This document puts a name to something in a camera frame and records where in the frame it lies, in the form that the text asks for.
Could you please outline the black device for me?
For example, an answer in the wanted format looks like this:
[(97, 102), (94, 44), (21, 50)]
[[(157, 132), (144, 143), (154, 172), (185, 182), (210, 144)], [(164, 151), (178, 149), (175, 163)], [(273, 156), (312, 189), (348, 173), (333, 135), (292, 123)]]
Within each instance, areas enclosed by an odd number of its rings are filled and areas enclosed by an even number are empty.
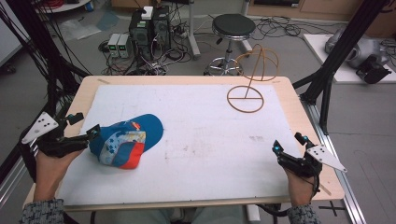
[(370, 55), (358, 66), (356, 75), (367, 84), (375, 84), (390, 74), (374, 55)]

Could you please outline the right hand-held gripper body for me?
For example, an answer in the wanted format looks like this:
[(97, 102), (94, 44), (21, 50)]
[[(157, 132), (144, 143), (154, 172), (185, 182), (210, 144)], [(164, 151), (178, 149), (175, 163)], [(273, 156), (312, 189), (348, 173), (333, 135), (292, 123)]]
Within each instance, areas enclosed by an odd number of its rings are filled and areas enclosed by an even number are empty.
[(322, 171), (322, 165), (326, 164), (334, 169), (347, 172), (345, 166), (336, 159), (325, 146), (314, 146), (308, 148), (302, 158), (296, 158), (285, 150), (277, 157), (280, 166), (288, 169), (300, 177), (317, 176)]

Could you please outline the grey rounded shell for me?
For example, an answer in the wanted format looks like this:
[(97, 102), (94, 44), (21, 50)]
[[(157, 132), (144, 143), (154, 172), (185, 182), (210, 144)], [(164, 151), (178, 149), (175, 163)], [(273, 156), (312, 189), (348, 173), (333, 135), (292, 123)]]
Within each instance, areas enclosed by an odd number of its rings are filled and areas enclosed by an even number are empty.
[[(325, 43), (326, 53), (332, 51), (344, 31), (344, 28), (338, 29), (335, 34), (327, 40)], [(348, 53), (345, 62), (352, 68), (358, 68), (370, 56), (374, 56), (380, 65), (385, 65), (389, 61), (386, 49), (381, 47), (376, 39), (364, 35), (353, 47), (352, 51)]]

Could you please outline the person's right hand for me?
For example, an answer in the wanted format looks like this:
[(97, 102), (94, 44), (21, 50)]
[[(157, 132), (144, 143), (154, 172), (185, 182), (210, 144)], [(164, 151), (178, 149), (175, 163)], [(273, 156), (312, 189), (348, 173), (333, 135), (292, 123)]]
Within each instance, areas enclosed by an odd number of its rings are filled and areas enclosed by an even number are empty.
[(289, 182), (289, 196), (292, 206), (308, 205), (313, 198), (314, 178), (299, 177), (285, 170)]

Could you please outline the person's legs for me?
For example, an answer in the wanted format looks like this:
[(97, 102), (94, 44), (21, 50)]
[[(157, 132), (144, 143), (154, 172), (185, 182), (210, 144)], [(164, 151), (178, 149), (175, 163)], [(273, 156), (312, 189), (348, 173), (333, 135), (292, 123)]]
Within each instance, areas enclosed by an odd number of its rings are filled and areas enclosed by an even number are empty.
[(242, 205), (99, 212), (96, 224), (246, 224)]

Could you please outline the person's left hand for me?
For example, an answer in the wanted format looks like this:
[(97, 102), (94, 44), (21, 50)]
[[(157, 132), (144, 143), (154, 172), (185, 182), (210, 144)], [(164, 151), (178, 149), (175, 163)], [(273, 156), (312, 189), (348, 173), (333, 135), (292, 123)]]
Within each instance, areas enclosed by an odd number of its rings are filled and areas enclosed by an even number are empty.
[(55, 193), (69, 165), (80, 154), (81, 150), (72, 152), (62, 158), (50, 157), (41, 151), (36, 154), (34, 202), (48, 201), (55, 198)]

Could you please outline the grey power supply unit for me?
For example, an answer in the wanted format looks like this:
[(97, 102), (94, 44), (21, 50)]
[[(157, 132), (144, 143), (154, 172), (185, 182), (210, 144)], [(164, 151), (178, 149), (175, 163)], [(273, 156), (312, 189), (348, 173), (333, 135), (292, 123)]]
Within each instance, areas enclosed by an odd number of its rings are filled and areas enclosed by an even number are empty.
[(127, 34), (121, 34), (118, 41), (118, 50), (121, 58), (128, 58), (130, 54), (129, 49), (129, 36)]
[(113, 58), (119, 58), (120, 54), (118, 51), (118, 41), (120, 39), (120, 34), (113, 34), (108, 42), (107, 42), (107, 46), (109, 49), (109, 53)]

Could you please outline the black computer tower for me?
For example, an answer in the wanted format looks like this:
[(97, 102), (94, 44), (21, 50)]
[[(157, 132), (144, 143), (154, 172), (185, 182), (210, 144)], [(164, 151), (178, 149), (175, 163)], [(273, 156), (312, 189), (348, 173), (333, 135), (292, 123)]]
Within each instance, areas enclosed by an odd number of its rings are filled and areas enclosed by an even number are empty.
[(142, 9), (132, 14), (129, 33), (134, 45), (134, 52), (139, 53), (146, 60), (151, 60), (150, 46), (153, 40), (153, 24), (151, 20), (143, 20)]
[(169, 6), (156, 7), (152, 17), (157, 48), (171, 48)]

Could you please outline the white table mat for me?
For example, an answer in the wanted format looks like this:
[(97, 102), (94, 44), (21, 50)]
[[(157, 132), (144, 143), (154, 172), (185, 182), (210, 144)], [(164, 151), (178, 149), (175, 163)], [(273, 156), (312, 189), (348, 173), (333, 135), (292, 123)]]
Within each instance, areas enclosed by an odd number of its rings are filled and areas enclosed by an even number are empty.
[(125, 204), (158, 206), (202, 201), (251, 200), (287, 195), (287, 178), (272, 150), (279, 142), (301, 152), (275, 89), (259, 88), (264, 100), (228, 102), (227, 85), (103, 85), (83, 127), (109, 126), (153, 114), (163, 138), (136, 168), (101, 164), (84, 151), (59, 188), (68, 208)]

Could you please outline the clear plastic sheet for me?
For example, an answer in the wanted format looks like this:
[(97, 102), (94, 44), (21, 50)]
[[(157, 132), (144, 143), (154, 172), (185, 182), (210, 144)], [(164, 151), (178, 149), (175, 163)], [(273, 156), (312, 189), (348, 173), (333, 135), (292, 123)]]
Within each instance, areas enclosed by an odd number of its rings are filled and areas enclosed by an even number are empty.
[(60, 24), (62, 37), (65, 41), (80, 40), (101, 32), (95, 25), (82, 25), (78, 20), (64, 21)]

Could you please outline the white box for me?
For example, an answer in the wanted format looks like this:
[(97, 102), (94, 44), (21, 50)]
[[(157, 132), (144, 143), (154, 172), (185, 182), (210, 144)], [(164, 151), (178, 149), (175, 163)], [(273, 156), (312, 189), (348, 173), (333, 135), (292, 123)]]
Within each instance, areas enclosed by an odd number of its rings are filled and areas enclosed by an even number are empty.
[(153, 7), (151, 7), (151, 6), (143, 7), (143, 12), (141, 14), (142, 20), (149, 21), (152, 19), (152, 15), (153, 15)]

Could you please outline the white floor board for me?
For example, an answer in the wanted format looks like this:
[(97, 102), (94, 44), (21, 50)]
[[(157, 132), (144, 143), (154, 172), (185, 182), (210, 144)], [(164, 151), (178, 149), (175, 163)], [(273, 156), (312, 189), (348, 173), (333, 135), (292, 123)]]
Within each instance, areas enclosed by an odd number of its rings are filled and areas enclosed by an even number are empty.
[[(325, 52), (325, 44), (330, 37), (331, 35), (304, 34), (305, 43), (314, 52), (320, 63), (324, 63), (328, 57)], [(387, 64), (385, 68), (390, 71), (390, 74), (381, 79), (379, 84), (396, 84), (396, 72)], [(364, 84), (364, 81), (356, 74), (356, 70), (347, 63), (342, 63), (334, 75), (333, 82), (337, 84)]]

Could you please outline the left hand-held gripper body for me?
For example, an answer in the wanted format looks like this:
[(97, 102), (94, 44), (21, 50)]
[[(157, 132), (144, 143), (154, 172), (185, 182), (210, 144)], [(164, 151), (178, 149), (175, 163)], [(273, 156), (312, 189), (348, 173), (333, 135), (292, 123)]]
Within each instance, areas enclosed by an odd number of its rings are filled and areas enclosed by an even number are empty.
[(47, 112), (42, 112), (21, 138), (21, 142), (23, 144), (35, 143), (38, 149), (47, 156), (57, 158), (85, 149), (90, 142), (87, 134), (65, 137), (64, 129), (67, 125), (70, 124), (66, 118), (56, 120)]

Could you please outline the black metal frame post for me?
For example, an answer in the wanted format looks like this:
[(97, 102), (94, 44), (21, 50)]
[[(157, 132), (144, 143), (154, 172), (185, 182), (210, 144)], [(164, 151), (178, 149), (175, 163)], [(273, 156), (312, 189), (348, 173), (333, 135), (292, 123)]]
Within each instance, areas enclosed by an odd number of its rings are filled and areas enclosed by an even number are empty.
[(37, 69), (47, 81), (48, 101), (42, 111), (56, 119), (66, 116), (72, 104), (72, 98), (77, 94), (80, 83), (90, 74), (67, 61), (56, 47), (47, 26), (41, 20), (41, 14), (35, 12), (33, 0), (6, 0), (11, 11), (29, 35), (25, 41), (19, 34), (20, 27), (12, 21), (5, 12), (0, 13), (0, 19), (17, 37), (22, 46), (33, 59)]
[(307, 90), (300, 98), (308, 105), (315, 105), (320, 94), (322, 94), (321, 108), (319, 114), (319, 127), (328, 134), (328, 115), (332, 92), (332, 80), (347, 55), (362, 38), (366, 30), (373, 23), (389, 0), (363, 0), (354, 16), (350, 19), (345, 31), (336, 42), (334, 48), (328, 55), (320, 68), (308, 77), (304, 77), (292, 84), (298, 89), (309, 84)]

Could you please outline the grey metal table leg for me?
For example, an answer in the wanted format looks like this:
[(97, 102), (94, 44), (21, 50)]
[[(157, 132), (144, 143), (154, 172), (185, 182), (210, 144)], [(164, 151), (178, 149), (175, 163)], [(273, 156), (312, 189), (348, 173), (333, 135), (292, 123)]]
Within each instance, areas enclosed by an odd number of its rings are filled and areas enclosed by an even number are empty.
[(194, 36), (194, 0), (188, 0), (189, 4), (189, 31), (188, 39), (191, 46), (192, 58), (198, 60), (201, 57), (201, 52), (199, 50), (197, 41)]

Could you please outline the black round stool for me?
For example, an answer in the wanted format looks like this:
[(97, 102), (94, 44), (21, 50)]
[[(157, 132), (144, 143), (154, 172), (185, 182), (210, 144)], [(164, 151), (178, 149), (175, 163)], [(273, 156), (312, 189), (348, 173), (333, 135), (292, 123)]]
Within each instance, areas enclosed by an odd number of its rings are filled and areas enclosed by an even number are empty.
[(242, 64), (232, 58), (233, 43), (252, 37), (256, 25), (254, 21), (241, 14), (222, 14), (212, 21), (212, 31), (219, 37), (217, 44), (228, 40), (223, 57), (211, 61), (205, 68), (205, 76), (238, 76), (243, 72)]

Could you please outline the aluminium rail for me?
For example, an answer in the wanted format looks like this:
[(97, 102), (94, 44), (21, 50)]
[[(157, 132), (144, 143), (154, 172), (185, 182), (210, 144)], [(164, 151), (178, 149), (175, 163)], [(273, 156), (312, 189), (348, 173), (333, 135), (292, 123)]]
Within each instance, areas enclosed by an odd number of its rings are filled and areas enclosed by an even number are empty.
[[(339, 159), (335, 147), (332, 143), (332, 139), (327, 134), (326, 130), (320, 126), (320, 111), (316, 105), (310, 105), (309, 103), (301, 99), (302, 106), (309, 117), (311, 124), (316, 132), (319, 142), (330, 150), (331, 154)], [(367, 224), (363, 212), (359, 206), (357, 198), (354, 195), (353, 189), (350, 186), (347, 173), (334, 169), (335, 175), (338, 178), (340, 186), (344, 191), (344, 197), (342, 202), (346, 208), (346, 214), (351, 224)]]

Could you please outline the blue and orange cap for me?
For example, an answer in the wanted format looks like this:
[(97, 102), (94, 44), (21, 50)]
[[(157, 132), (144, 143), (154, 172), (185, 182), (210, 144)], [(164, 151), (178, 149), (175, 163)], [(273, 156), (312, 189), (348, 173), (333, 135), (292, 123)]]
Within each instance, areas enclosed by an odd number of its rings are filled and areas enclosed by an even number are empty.
[(152, 114), (101, 127), (89, 143), (90, 152), (103, 165), (135, 169), (141, 156), (163, 137), (163, 124)]

